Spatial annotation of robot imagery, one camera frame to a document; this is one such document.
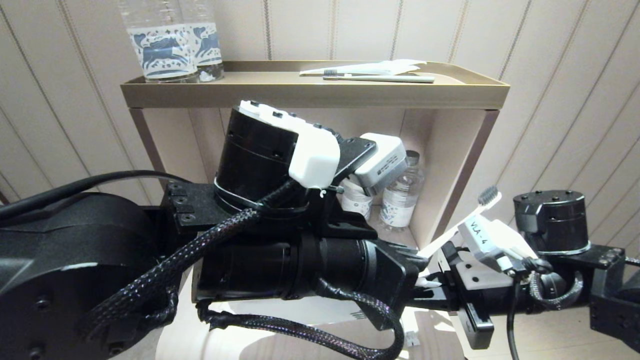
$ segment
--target white toothbrush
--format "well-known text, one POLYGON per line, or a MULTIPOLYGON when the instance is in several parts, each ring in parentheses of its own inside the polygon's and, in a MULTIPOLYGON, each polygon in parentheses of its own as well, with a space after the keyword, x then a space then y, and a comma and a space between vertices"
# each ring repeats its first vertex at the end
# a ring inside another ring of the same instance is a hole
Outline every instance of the white toothbrush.
POLYGON ((324 80, 353 80, 353 81, 387 81, 392 83, 426 83, 435 81, 433 76, 409 76, 409 75, 338 75, 336 70, 325 70, 324 80))

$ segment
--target beige striped wall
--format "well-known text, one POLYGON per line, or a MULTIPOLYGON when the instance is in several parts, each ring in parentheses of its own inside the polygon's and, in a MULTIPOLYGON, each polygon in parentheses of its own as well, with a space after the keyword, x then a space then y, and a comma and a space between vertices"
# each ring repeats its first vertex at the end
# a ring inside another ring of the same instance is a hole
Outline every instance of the beige striped wall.
MULTIPOLYGON (((140 69, 115 3, 0 0, 0 201, 90 174, 151 168, 118 87, 140 69)), ((229 60, 417 58, 511 84, 454 217, 490 184, 507 198, 491 215, 512 224, 510 197, 573 188, 586 194, 594 242, 639 252, 637 0, 215 3, 229 60)), ((207 179, 205 171, 179 175, 207 179)), ((140 204, 161 196, 154 181, 98 191, 140 204)))

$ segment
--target plastic water bottle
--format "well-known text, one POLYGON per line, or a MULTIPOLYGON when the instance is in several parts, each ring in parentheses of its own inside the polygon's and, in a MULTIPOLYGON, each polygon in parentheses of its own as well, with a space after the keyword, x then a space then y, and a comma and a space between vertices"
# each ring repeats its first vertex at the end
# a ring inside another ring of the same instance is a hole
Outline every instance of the plastic water bottle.
POLYGON ((218 30, 211 0, 180 0, 189 41, 194 51, 193 61, 198 67, 200 82, 221 79, 224 76, 218 30))
POLYGON ((198 81, 178 0, 118 0, 118 7, 147 82, 198 81))
POLYGON ((349 179, 342 180, 340 184, 344 188, 340 205, 344 211, 360 213, 365 220, 371 217, 371 202, 373 198, 367 196, 362 187, 349 179))
POLYGON ((418 167, 419 160, 418 152, 407 151, 406 162, 409 167, 385 189, 380 211, 380 220, 385 230, 403 231, 409 226, 424 185, 424 172, 418 167))

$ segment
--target water bottle label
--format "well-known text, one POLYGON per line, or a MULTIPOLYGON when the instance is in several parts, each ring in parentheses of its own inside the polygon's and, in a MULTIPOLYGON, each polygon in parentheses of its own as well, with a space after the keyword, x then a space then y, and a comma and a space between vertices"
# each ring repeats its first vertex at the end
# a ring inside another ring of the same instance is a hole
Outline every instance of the water bottle label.
POLYGON ((214 22, 188 24, 193 60, 196 66, 215 65, 222 62, 220 42, 214 22))
POLYGON ((368 201, 353 201, 346 196, 342 197, 342 209, 344 211, 351 211, 352 213, 361 213, 366 220, 369 219, 371 215, 371 202, 368 201))
POLYGON ((164 79, 196 72, 186 25, 128 29, 146 78, 164 79))
POLYGON ((409 208, 401 208, 383 200, 382 209, 380 210, 380 219, 385 224, 393 227, 409 226, 414 208, 415 205, 409 208))

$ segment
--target screw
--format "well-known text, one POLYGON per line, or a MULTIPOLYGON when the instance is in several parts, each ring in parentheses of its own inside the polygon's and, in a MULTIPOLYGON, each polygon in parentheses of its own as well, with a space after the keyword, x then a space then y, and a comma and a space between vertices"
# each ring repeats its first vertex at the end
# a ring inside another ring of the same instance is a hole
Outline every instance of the screw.
POLYGON ((42 360, 44 359, 44 348, 42 347, 32 347, 29 349, 29 359, 30 360, 42 360))
POLYGON ((36 307, 36 310, 41 313, 44 313, 45 311, 50 310, 51 298, 49 298, 46 295, 42 295, 38 297, 38 300, 36 300, 36 303, 35 303, 35 307, 36 307))
POLYGON ((109 345, 109 356, 116 356, 124 351, 123 343, 113 343, 109 345))

